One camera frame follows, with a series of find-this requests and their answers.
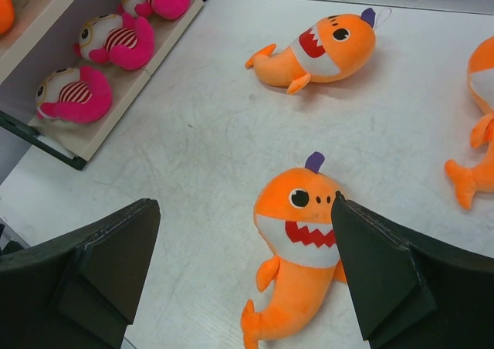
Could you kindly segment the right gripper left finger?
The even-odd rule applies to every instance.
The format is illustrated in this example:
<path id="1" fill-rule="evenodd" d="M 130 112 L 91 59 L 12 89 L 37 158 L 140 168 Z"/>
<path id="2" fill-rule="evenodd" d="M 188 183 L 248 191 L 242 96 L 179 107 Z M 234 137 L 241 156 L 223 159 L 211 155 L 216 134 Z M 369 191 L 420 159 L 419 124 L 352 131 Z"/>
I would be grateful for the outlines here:
<path id="1" fill-rule="evenodd" d="M 161 214 L 142 198 L 1 256 L 3 348 L 119 348 L 136 317 Z"/>

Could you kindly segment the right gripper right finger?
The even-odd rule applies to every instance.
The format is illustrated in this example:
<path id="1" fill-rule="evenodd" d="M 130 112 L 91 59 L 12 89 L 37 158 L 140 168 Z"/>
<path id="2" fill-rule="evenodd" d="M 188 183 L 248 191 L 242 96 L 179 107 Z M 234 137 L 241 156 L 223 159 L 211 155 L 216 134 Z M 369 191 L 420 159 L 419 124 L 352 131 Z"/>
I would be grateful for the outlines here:
<path id="1" fill-rule="evenodd" d="M 360 332 L 372 348 L 491 348 L 493 260 L 338 196 L 331 211 Z"/>

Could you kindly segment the white pink glasses plush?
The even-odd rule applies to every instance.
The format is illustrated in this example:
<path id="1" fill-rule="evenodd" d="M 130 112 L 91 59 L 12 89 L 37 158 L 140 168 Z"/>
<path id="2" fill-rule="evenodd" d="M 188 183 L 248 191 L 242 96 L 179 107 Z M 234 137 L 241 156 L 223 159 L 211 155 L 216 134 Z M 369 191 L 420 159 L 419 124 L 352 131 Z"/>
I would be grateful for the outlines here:
<path id="1" fill-rule="evenodd" d="M 74 52 L 93 63 L 112 63 L 125 70 L 145 66 L 154 54 L 154 29 L 144 17 L 110 13 L 88 19 Z"/>
<path id="2" fill-rule="evenodd" d="M 88 124 L 112 107 L 113 93 L 104 74 L 91 66 L 58 69 L 47 76 L 36 92 L 36 116 Z"/>

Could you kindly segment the black haired doll plush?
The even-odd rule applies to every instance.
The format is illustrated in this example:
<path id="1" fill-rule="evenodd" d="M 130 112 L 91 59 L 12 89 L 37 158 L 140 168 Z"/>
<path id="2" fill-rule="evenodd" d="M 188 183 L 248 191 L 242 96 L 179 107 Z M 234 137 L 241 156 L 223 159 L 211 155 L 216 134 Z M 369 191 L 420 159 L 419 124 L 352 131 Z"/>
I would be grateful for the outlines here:
<path id="1" fill-rule="evenodd" d="M 15 21 L 12 0 L 0 0 L 0 34 L 6 33 Z"/>

